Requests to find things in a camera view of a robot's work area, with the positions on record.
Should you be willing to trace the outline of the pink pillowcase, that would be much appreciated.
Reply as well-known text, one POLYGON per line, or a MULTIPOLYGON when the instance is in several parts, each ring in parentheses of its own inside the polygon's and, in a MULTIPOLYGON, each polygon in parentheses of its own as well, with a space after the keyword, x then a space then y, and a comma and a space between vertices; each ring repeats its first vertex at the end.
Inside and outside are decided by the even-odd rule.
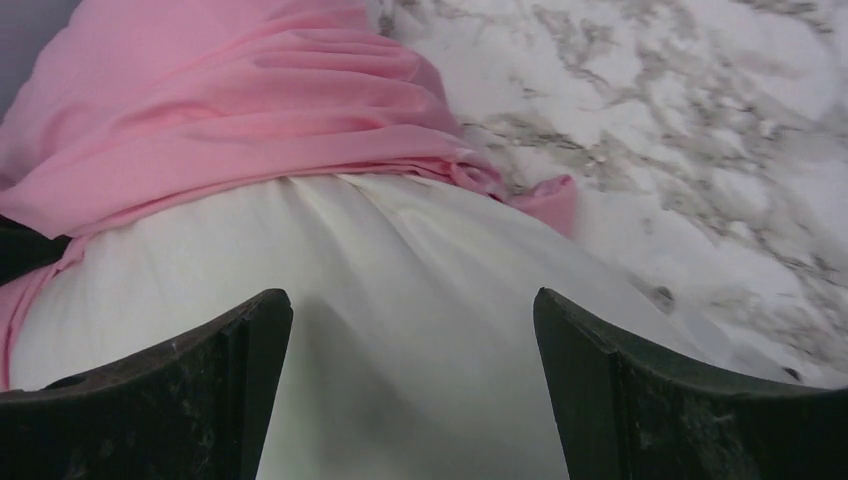
POLYGON ((85 1, 1 127, 1 212, 57 260, 1 290, 1 386, 35 297, 95 236, 270 180, 384 174, 476 193, 564 236, 567 176, 512 194, 436 69, 360 1, 85 1))

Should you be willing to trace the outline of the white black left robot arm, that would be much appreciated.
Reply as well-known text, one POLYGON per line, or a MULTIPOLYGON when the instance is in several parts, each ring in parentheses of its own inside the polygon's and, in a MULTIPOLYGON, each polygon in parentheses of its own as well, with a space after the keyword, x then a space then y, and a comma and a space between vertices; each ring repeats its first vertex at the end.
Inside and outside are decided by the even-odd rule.
POLYGON ((67 236, 50 239, 1 217, 1 285, 60 260, 70 242, 67 236))

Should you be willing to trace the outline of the white pillow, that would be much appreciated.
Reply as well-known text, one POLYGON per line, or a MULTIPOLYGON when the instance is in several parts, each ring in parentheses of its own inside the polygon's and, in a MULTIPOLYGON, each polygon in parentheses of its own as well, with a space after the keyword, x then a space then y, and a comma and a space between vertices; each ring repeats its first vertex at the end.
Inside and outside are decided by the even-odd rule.
POLYGON ((668 348, 786 370, 696 313, 663 315, 538 220, 439 182, 270 180, 94 235, 36 294, 8 360, 37 389, 284 290, 294 322, 263 479, 564 479, 533 328, 553 289, 668 348))

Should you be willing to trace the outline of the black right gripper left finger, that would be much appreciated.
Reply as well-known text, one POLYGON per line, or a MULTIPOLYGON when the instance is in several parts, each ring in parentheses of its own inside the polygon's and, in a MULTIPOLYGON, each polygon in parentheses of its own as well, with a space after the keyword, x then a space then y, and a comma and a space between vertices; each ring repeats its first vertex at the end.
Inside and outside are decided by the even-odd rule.
POLYGON ((2 477, 254 478, 292 322, 270 289, 118 361, 3 393, 2 477))

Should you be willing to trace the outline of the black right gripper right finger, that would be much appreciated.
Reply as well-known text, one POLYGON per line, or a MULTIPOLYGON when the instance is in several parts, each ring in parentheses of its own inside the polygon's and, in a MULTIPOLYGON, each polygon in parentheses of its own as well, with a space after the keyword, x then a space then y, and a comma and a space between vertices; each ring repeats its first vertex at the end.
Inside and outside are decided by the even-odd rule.
POLYGON ((843 479, 847 393, 760 379, 607 323, 551 289, 533 321, 573 479, 843 479))

